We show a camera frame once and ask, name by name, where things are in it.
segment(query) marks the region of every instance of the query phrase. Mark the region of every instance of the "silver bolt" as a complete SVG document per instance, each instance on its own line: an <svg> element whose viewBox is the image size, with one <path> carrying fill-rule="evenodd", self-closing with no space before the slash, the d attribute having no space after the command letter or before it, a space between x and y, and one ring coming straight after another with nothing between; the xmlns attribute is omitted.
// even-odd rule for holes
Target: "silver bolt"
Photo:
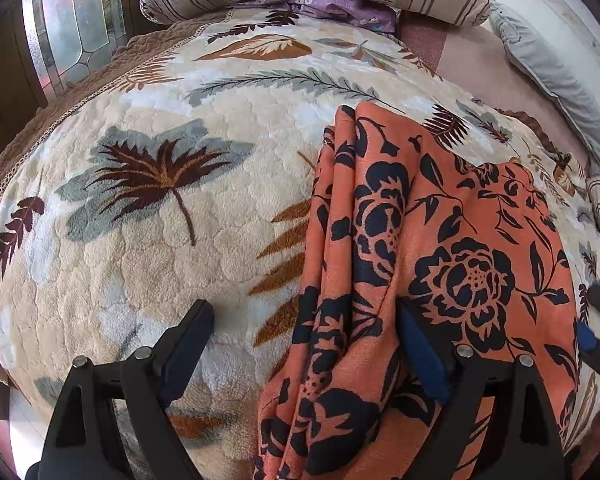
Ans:
<svg viewBox="0 0 600 480"><path fill-rule="evenodd" d="M456 352L458 352L458 355L460 357L469 358L472 355L474 355L474 349L471 348L469 345L458 345L456 347Z"/></svg>
<svg viewBox="0 0 600 480"><path fill-rule="evenodd" d="M89 358L85 355L78 355L74 359L74 368L81 368L89 362Z"/></svg>
<svg viewBox="0 0 600 480"><path fill-rule="evenodd" d="M150 346L141 346L138 350L134 352L134 357L136 359L147 359L151 357L152 348Z"/></svg>
<svg viewBox="0 0 600 480"><path fill-rule="evenodd" d="M527 368L531 368L534 365L534 359L527 354L520 354L518 356L518 361L520 361L521 365L526 366Z"/></svg>

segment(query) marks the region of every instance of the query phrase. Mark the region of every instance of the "quilted blanket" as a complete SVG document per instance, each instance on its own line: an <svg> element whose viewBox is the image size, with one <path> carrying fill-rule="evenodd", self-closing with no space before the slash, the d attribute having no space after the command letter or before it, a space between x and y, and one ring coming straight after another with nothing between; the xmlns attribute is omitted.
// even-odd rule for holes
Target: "quilted blanket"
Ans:
<svg viewBox="0 0 600 480"><path fill-rule="evenodd" d="M206 478L250 477L258 396L298 314L324 127L338 106L360 102L423 125L482 178L493 178L488 163L526 168L564 248L572 314L600 336L585 296L600 281L600 235L582 176L395 39L241 9L78 102L4 176L0 378L48 419L74 356L125 358L205 298L216 330L170 417ZM519 216L502 200L499 243L515 245ZM534 272L542 286L550 269ZM523 309L536 322L547 306L533 297ZM533 349L575 384L554 406L565 450L600 405L600 378L572 341ZM510 344L529 351L524 338ZM118 415L133 455L124 406Z"/></svg>

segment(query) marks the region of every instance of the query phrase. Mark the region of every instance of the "leaf stem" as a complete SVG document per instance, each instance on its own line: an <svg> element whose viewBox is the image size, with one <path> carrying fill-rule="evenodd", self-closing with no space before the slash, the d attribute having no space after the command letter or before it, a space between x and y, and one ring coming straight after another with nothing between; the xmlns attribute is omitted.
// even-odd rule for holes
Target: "leaf stem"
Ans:
<svg viewBox="0 0 600 480"><path fill-rule="evenodd" d="M189 238L191 238L191 247L194 247L196 245L196 237L193 234L193 222L191 221L189 211L187 211L187 208L184 206L184 202L182 201L182 197L178 190L172 187L171 191L173 191L173 194L175 195L176 200L178 201L178 205L180 206L180 211L182 211L184 219L187 221L187 228L189 229Z"/></svg>

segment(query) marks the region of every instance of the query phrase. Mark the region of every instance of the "stained glass window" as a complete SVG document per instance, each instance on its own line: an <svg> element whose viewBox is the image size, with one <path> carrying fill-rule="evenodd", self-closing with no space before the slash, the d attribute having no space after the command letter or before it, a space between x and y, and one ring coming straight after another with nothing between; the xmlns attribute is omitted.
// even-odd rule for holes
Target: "stained glass window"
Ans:
<svg viewBox="0 0 600 480"><path fill-rule="evenodd" d="M126 44L122 0L22 0L33 64L48 100Z"/></svg>

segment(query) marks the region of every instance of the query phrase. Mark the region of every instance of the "folded orange cloth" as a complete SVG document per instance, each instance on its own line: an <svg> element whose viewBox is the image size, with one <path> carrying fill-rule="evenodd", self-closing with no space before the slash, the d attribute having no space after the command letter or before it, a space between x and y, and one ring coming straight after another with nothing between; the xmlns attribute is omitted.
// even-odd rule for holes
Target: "folded orange cloth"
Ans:
<svg viewBox="0 0 600 480"><path fill-rule="evenodd" d="M473 166L414 121L340 107L315 171L296 327L264 389L264 479L399 479L440 406L409 374L395 300L456 343L533 354L564 437L575 400L573 283L542 192L518 160ZM469 478L484 399L455 479Z"/></svg>

